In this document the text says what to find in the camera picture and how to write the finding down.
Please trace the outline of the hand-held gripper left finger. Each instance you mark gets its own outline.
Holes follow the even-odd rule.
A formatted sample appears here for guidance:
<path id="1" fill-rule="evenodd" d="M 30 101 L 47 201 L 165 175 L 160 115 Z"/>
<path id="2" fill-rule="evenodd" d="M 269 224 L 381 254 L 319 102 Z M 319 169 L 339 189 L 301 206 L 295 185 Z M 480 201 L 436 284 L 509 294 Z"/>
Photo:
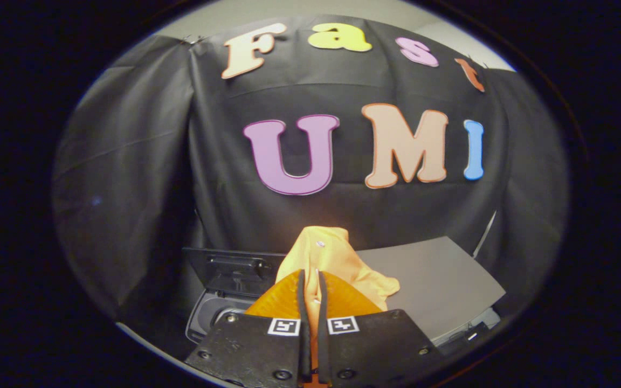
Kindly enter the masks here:
<path id="1" fill-rule="evenodd" d="M 187 365 L 243 387 L 302 387 L 311 381 L 305 272 L 277 282 L 248 310 L 215 323 Z"/>

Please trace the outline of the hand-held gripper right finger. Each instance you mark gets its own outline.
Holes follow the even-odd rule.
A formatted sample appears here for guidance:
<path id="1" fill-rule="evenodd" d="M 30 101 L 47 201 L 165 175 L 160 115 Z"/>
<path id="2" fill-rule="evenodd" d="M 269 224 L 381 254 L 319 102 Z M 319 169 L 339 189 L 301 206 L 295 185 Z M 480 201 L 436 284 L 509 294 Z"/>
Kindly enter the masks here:
<path id="1" fill-rule="evenodd" d="M 402 309 L 382 311 L 319 272 L 318 380 L 330 387 L 400 387 L 436 371 L 442 352 Z"/>

